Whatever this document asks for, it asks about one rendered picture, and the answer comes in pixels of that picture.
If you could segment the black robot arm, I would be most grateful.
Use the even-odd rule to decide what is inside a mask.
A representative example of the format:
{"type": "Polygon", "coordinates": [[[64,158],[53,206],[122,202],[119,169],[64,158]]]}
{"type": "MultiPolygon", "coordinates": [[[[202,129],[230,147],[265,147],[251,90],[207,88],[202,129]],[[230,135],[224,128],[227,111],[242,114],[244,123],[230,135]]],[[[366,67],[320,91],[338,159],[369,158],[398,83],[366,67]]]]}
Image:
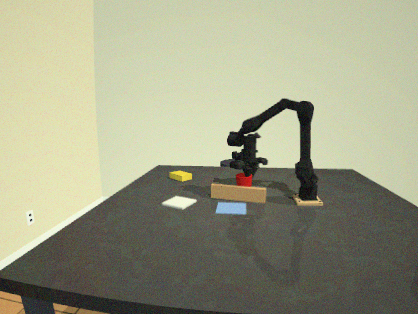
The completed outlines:
{"type": "Polygon", "coordinates": [[[237,147],[241,147],[244,144],[244,148],[256,148],[257,138],[262,136],[258,132],[255,134],[249,133],[257,131],[265,121],[270,120],[286,108],[297,111],[300,122],[300,161],[295,164],[295,174],[301,182],[299,197],[304,202],[318,201],[318,185],[315,184],[318,181],[318,177],[314,173],[311,161],[311,122],[314,112],[314,106],[311,102],[295,102],[282,98],[260,115],[243,121],[242,127],[238,132],[230,131],[227,144],[237,147]],[[248,135],[244,136],[244,134],[248,135]]]}

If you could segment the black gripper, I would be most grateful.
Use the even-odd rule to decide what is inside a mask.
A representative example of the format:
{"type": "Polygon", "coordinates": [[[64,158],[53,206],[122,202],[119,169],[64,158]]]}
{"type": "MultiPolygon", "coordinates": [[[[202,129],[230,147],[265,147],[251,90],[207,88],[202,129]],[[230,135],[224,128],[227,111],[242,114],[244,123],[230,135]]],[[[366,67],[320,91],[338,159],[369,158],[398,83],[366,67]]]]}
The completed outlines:
{"type": "Polygon", "coordinates": [[[256,158],[256,153],[258,150],[256,148],[243,148],[243,162],[241,161],[231,161],[230,168],[234,168],[237,170],[242,169],[244,171],[245,177],[250,177],[252,174],[252,179],[257,172],[258,164],[262,163],[263,165],[267,165],[267,159],[258,157],[256,158]]]}

